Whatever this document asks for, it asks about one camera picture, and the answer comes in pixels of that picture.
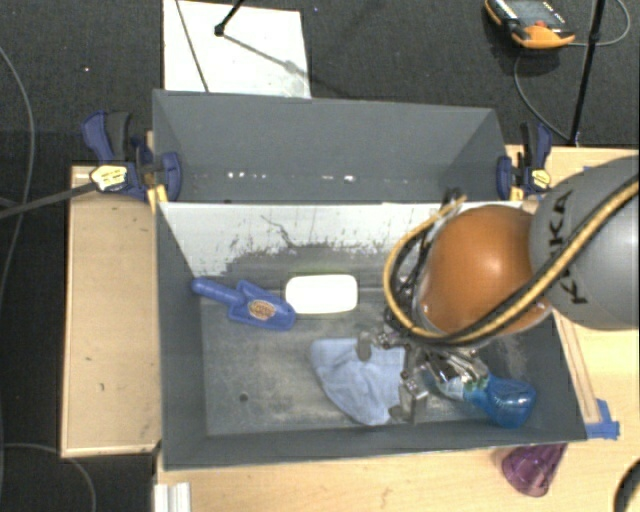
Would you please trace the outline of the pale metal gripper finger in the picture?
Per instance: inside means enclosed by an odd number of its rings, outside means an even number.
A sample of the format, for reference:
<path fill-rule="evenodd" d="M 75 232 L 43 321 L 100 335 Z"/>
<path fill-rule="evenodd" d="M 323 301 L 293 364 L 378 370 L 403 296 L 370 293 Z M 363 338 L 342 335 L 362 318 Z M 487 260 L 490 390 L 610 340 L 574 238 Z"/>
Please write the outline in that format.
<path fill-rule="evenodd" d="M 403 370 L 400 373 L 398 396 L 399 403 L 389 409 L 394 422 L 417 425 L 427 421 L 430 391 L 421 371 L 410 373 Z"/>
<path fill-rule="evenodd" d="M 388 351 L 393 348 L 392 337 L 383 330 L 362 331 L 356 342 L 356 354 L 360 361 L 368 361 L 373 355 L 373 349 Z"/>

